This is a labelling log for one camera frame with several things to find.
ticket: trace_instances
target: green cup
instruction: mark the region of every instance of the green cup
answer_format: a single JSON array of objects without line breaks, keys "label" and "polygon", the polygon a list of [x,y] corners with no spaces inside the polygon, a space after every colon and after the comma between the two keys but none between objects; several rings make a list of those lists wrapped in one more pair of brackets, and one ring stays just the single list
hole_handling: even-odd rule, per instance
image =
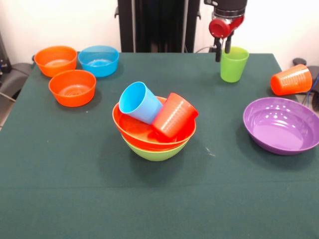
[{"label": "green cup", "polygon": [[248,57],[249,52],[240,47],[231,47],[229,54],[223,51],[220,64],[220,77],[228,83],[239,81],[244,72]]}]

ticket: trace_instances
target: blue cup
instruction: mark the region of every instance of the blue cup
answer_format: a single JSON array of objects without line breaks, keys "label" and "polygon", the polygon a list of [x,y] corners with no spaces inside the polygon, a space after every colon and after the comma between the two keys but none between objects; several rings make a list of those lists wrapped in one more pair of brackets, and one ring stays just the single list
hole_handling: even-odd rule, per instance
[{"label": "blue cup", "polygon": [[81,51],[78,59],[83,70],[91,72],[95,77],[105,77],[116,71],[119,56],[113,47],[91,46]]},{"label": "blue cup", "polygon": [[152,124],[163,104],[143,82],[134,82],[122,93],[119,109],[144,123]]}]

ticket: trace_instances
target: plastic cup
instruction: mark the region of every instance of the plastic cup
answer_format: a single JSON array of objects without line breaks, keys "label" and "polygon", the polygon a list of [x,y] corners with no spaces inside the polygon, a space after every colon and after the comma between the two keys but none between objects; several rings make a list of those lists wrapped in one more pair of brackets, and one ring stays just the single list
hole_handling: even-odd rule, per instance
[{"label": "plastic cup", "polygon": [[106,77],[116,71],[119,56],[113,47],[91,46],[81,51],[78,58],[83,70],[91,72],[96,77]]},{"label": "plastic cup", "polygon": [[51,46],[39,51],[34,56],[34,61],[40,71],[53,77],[61,72],[75,70],[77,52],[68,46]]},{"label": "plastic cup", "polygon": [[134,82],[122,93],[119,109],[122,113],[144,123],[152,124],[162,103],[143,82]]},{"label": "plastic cup", "polygon": [[162,109],[154,119],[154,130],[167,138],[174,138],[198,111],[187,100],[176,93],[170,93]]},{"label": "plastic cup", "polygon": [[244,72],[248,57],[249,52],[240,47],[231,47],[228,54],[223,51],[220,64],[220,77],[228,83],[239,81]]},{"label": "plastic cup", "polygon": [[277,96],[307,92],[312,85],[311,72],[302,64],[277,73],[270,80],[271,89]]}]

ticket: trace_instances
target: blue bowl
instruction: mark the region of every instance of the blue bowl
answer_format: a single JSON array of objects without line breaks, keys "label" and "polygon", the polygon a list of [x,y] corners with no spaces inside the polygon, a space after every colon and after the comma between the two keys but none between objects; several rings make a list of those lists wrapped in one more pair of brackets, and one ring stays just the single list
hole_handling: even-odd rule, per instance
[{"label": "blue bowl", "polygon": [[119,56],[113,47],[91,46],[81,51],[78,59],[83,70],[91,72],[95,77],[105,77],[116,71]]}]

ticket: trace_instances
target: green tablecloth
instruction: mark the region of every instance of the green tablecloth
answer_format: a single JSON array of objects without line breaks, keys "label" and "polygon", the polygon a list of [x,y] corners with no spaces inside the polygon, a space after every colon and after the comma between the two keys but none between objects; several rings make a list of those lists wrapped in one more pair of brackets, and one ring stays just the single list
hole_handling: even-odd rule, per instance
[{"label": "green tablecloth", "polygon": [[[273,155],[242,122],[279,71],[273,55],[251,54],[227,84],[214,54],[123,53],[93,101],[71,109],[35,67],[0,132],[0,238],[319,237],[318,148]],[[112,108],[134,81],[198,109],[197,132],[174,158],[139,158],[117,131]]]}]

